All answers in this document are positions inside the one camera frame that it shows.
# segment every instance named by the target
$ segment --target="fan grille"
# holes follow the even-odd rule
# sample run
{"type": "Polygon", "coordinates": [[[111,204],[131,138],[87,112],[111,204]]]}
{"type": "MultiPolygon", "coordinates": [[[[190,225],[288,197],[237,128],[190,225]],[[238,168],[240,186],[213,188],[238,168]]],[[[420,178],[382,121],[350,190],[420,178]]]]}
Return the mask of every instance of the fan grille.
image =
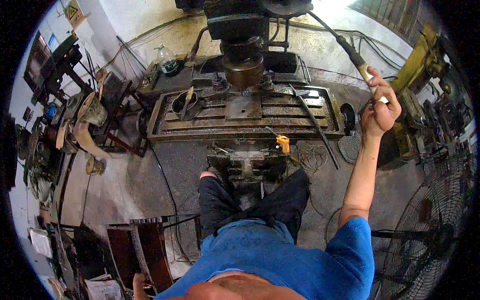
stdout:
{"type": "Polygon", "coordinates": [[[395,232],[428,232],[424,239],[407,233],[392,238],[384,263],[383,299],[425,299],[448,266],[463,231],[473,188],[470,156],[448,158],[435,165],[429,180],[415,192],[395,232]]]}

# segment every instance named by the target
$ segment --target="blue shirt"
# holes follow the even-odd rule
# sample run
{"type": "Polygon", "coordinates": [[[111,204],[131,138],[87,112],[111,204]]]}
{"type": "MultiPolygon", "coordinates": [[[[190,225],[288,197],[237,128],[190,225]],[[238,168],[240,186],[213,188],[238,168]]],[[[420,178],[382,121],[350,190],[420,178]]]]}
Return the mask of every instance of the blue shirt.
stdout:
{"type": "Polygon", "coordinates": [[[256,274],[306,299],[367,299],[372,286],[370,226],[361,217],[348,221],[325,251],[297,247],[283,223],[270,228],[259,219],[223,226],[201,249],[202,257],[154,300],[184,296],[193,284],[229,270],[256,274]]]}

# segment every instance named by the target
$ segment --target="black shorts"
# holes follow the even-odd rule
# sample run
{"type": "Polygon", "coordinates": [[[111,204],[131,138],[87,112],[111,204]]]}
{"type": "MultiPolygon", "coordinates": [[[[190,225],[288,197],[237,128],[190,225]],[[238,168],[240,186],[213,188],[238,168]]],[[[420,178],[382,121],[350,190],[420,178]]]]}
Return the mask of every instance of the black shorts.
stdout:
{"type": "Polygon", "coordinates": [[[221,181],[215,177],[202,177],[198,194],[203,238],[215,234],[228,223],[247,218],[260,218],[266,220],[267,224],[273,224],[273,220],[284,223],[297,243],[301,216],[310,197],[310,182],[305,171],[299,169],[260,203],[245,211],[233,202],[221,181]]]}

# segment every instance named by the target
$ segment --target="yellow warning sign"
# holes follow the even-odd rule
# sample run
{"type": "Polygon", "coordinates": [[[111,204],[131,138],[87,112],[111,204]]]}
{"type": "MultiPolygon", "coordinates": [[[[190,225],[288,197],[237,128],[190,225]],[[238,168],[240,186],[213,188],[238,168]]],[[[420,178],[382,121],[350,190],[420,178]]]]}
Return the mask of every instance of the yellow warning sign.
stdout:
{"type": "Polygon", "coordinates": [[[78,25],[85,20],[85,16],[78,6],[77,0],[71,0],[65,8],[65,16],[68,22],[72,25],[73,29],[77,29],[78,25]]]}
{"type": "Polygon", "coordinates": [[[68,19],[71,20],[73,16],[77,13],[78,9],[74,8],[73,6],[68,6],[68,19]]]}

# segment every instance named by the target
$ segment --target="green bottle label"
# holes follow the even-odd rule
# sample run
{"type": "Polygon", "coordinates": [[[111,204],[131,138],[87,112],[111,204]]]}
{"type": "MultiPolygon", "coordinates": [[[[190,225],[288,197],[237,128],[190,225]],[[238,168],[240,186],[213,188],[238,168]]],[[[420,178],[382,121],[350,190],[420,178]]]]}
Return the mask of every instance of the green bottle label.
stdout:
{"type": "Polygon", "coordinates": [[[166,66],[163,66],[161,68],[162,68],[162,72],[167,74],[167,73],[175,71],[178,66],[179,66],[179,64],[178,64],[177,60],[174,60],[170,65],[166,65],[166,66]]]}

